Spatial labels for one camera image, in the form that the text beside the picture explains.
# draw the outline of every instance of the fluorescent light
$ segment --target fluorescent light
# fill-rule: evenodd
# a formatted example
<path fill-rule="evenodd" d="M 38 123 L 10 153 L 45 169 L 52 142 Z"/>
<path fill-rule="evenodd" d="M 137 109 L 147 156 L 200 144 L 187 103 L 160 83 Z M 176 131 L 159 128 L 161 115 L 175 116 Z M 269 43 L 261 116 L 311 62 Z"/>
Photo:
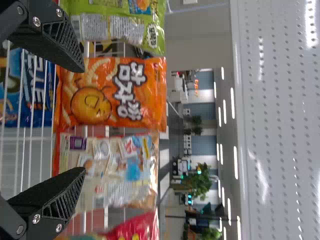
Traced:
<path fill-rule="evenodd" d="M 316 14 L 316 0 L 309 1 L 306 0 L 305 4 L 305 13 L 304 13 L 304 21 L 305 21 L 305 40 L 306 46 L 308 49 L 315 47 L 318 45 L 318 36 L 317 36 L 317 14 Z"/>
<path fill-rule="evenodd" d="M 224 164 L 224 151 L 223 151 L 221 143 L 220 143 L 220 160 L 221 160 L 221 165 L 223 165 Z"/>
<path fill-rule="evenodd" d="M 225 226 L 223 227 L 223 240 L 227 240 L 227 229 Z"/>
<path fill-rule="evenodd" d="M 216 144 L 216 159 L 217 159 L 218 162 L 219 162 L 219 160 L 220 160 L 220 156 L 219 156 L 219 143 Z"/>
<path fill-rule="evenodd" d="M 227 202 L 228 202 L 228 219 L 229 219 L 229 225 L 231 226 L 231 203 L 230 203 L 230 198 L 228 198 Z"/>
<path fill-rule="evenodd" d="M 219 198 L 221 198 L 221 183 L 220 183 L 220 179 L 218 180 L 218 195 L 219 195 Z"/>
<path fill-rule="evenodd" d="M 236 226 L 237 226 L 237 231 L 238 231 L 238 240 L 241 240 L 241 222 L 240 222 L 240 217 L 236 216 L 237 222 L 236 222 Z"/>
<path fill-rule="evenodd" d="M 234 177 L 238 180 L 238 152 L 237 147 L 233 147 L 233 158 L 234 158 Z"/>
<path fill-rule="evenodd" d="M 216 82 L 213 83 L 213 90 L 214 90 L 214 98 L 216 99 L 217 98 L 217 85 L 216 85 Z"/>
<path fill-rule="evenodd" d="M 218 107 L 219 127 L 221 128 L 221 108 Z"/>
<path fill-rule="evenodd" d="M 234 93 L 234 88 L 230 88 L 230 95 L 231 95 L 231 113 L 232 113 L 232 118 L 235 119 L 235 93 Z"/>
<path fill-rule="evenodd" d="M 223 66 L 221 67 L 221 78 L 222 80 L 225 80 L 225 69 Z"/>
<path fill-rule="evenodd" d="M 225 203 L 225 188 L 222 187 L 222 205 L 223 207 L 225 207 L 226 203 Z"/>
<path fill-rule="evenodd" d="M 219 226 L 219 232 L 221 233 L 222 232 L 222 219 L 221 219 L 221 217 L 220 217 L 220 226 Z"/>
<path fill-rule="evenodd" d="M 226 100 L 223 99 L 223 121 L 227 124 L 227 110 L 226 110 Z"/>

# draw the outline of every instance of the green plant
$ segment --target green plant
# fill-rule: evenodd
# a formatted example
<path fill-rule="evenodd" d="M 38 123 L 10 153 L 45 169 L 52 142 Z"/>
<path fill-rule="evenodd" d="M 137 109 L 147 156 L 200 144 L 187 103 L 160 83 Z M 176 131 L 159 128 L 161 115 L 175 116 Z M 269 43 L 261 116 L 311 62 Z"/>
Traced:
<path fill-rule="evenodd" d="M 200 136 L 204 130 L 203 130 L 203 128 L 202 128 L 201 126 L 196 126 L 196 127 L 192 128 L 191 131 L 192 131 L 195 135 Z"/>
<path fill-rule="evenodd" d="M 204 201 L 206 199 L 206 193 L 210 190 L 212 181 L 210 179 L 208 165 L 206 163 L 199 163 L 198 166 L 201 169 L 201 174 L 190 173 L 189 176 L 186 176 L 182 180 L 182 184 L 184 184 L 187 189 L 191 189 L 193 198 L 200 197 L 200 200 Z"/>
<path fill-rule="evenodd" d="M 202 240 L 218 240 L 222 233 L 216 228 L 205 228 L 202 232 Z"/>
<path fill-rule="evenodd" d="M 191 117 L 191 122 L 194 125 L 201 125 L 202 124 L 202 118 L 200 115 L 194 115 Z"/>
<path fill-rule="evenodd" d="M 185 135 L 191 135 L 192 130 L 190 128 L 184 129 L 184 134 Z"/>
<path fill-rule="evenodd" d="M 188 240 L 188 230 L 184 230 L 184 231 L 183 231 L 182 239 L 183 239 L 183 240 Z"/>

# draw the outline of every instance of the store aisle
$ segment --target store aisle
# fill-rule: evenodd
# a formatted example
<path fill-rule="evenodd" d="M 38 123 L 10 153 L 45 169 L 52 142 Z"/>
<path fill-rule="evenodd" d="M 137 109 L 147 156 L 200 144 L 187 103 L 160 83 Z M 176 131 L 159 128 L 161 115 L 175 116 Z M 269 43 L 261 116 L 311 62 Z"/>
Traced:
<path fill-rule="evenodd" d="M 170 162 L 174 157 L 183 156 L 183 119 L 177 109 L 167 102 L 167 131 L 160 134 L 158 200 L 160 203 L 166 194 L 171 180 Z"/>

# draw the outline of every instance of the display shelf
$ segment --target display shelf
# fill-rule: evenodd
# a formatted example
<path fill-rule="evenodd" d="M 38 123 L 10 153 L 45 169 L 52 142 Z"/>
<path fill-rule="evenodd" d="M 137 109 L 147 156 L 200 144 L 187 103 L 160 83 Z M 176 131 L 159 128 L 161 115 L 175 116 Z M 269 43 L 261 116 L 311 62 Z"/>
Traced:
<path fill-rule="evenodd" d="M 116 52 L 104 53 L 104 57 L 110 56 L 134 56 L 131 46 L 121 41 L 114 41 L 117 44 Z M 10 52 L 10 43 L 7 45 L 7 53 Z M 89 43 L 84 44 L 84 54 L 89 55 Z M 25 50 L 22 52 L 22 60 L 24 60 Z M 9 70 L 6 70 L 6 79 L 8 79 Z M 54 77 L 54 86 L 56 86 L 57 78 Z M 23 81 L 20 79 L 20 95 L 19 105 L 22 104 Z M 54 87 L 54 97 L 56 97 L 56 88 Z M 32 102 L 34 103 L 35 94 L 32 94 Z M 6 108 L 2 108 L 2 119 L 6 118 Z M 34 108 L 31 108 L 31 115 L 34 115 Z M 51 126 L 44 126 L 42 121 L 41 127 L 19 127 L 8 128 L 4 124 L 0 127 L 0 191 L 1 196 L 6 200 L 16 196 L 22 191 L 49 179 L 52 176 L 52 156 L 55 148 L 55 134 L 53 132 L 53 121 Z M 74 128 L 74 134 L 83 137 L 101 136 L 101 132 L 105 132 L 105 136 L 121 136 L 144 131 L 141 128 L 123 128 L 108 126 L 78 126 Z M 108 208 L 95 209 L 85 213 L 74 215 L 63 235 L 79 235 L 90 232 L 104 232 L 116 225 L 123 223 L 125 220 L 142 214 L 144 211 L 134 208 Z"/>
<path fill-rule="evenodd" d="M 219 176 L 245 240 L 319 240 L 318 3 L 230 1 L 234 75 L 216 81 Z M 237 224 L 222 225 L 237 239 Z"/>

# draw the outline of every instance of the snack bag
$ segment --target snack bag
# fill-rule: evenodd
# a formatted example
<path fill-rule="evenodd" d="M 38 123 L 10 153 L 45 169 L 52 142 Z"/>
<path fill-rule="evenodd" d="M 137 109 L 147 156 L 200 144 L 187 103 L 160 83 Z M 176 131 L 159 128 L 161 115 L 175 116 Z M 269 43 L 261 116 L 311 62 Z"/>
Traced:
<path fill-rule="evenodd" d="M 21 115 L 20 127 L 30 127 L 32 117 L 32 102 L 34 96 L 33 111 L 33 127 L 42 126 L 43 106 L 44 120 L 43 125 L 51 126 L 53 118 L 53 101 L 54 101 L 54 78 L 55 65 L 41 58 L 36 58 L 27 50 L 24 51 L 24 63 L 22 70 L 23 49 L 16 48 L 11 44 L 9 57 L 9 74 L 7 81 L 7 98 L 5 96 L 5 79 L 7 66 L 7 42 L 3 42 L 0 46 L 0 124 L 3 122 L 3 110 L 5 109 L 5 126 L 17 127 L 19 117 L 19 101 L 20 101 L 20 85 L 22 73 L 22 89 L 21 89 Z"/>
<path fill-rule="evenodd" d="M 158 194 L 159 134 L 128 137 L 56 135 L 53 176 L 85 167 L 76 213 L 106 206 L 154 209 Z"/>
<path fill-rule="evenodd" d="M 158 210 L 150 211 L 119 224 L 108 233 L 85 236 L 58 236 L 55 240 L 159 240 Z"/>
<path fill-rule="evenodd" d="M 55 129 L 109 125 L 166 131 L 166 60 L 98 57 L 85 73 L 57 66 Z"/>
<path fill-rule="evenodd" d="M 60 0 L 79 42 L 122 39 L 165 54 L 166 0 Z"/>

